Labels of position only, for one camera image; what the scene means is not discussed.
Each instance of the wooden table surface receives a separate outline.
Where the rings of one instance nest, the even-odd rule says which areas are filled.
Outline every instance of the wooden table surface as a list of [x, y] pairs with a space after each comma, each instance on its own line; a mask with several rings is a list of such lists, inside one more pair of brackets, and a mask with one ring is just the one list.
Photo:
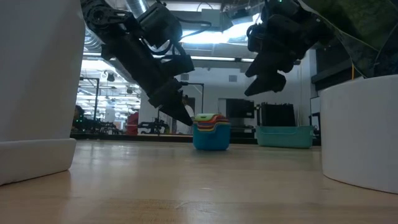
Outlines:
[[322, 175], [320, 150], [79, 141], [69, 171], [0, 187], [0, 223], [398, 223], [398, 195]]

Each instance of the wall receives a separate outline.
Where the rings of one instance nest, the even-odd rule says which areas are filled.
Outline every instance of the wall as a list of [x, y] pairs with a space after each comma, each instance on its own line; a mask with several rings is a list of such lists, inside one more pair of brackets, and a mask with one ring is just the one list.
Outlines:
[[[189, 73], [190, 83], [204, 83], [204, 113], [218, 113], [219, 98], [239, 98], [254, 100], [255, 104], [261, 102], [268, 103], [291, 103], [295, 106], [296, 116], [300, 110], [302, 124], [308, 125], [310, 115], [310, 98], [317, 93], [311, 84], [311, 76], [316, 74], [316, 55], [314, 50], [309, 50], [300, 66], [295, 66], [291, 72], [286, 74], [287, 83], [282, 92], [267, 92], [255, 96], [247, 97], [244, 91], [254, 80], [248, 78], [237, 68], [196, 68]], [[229, 75], [237, 75], [237, 82], [229, 82]], [[184, 94], [195, 97], [195, 113], [200, 113], [201, 109], [201, 86], [183, 86]], [[157, 110], [148, 102], [148, 97], [142, 94], [140, 118], [141, 121], [152, 121], [157, 116]], [[255, 119], [247, 119], [246, 124], [255, 125]]]

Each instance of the teal plastic bin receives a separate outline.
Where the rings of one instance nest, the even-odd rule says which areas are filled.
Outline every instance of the teal plastic bin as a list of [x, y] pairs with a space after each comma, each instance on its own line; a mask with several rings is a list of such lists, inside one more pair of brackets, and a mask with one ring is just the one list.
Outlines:
[[308, 149], [312, 146], [313, 126], [257, 126], [256, 136], [257, 143], [260, 146]]

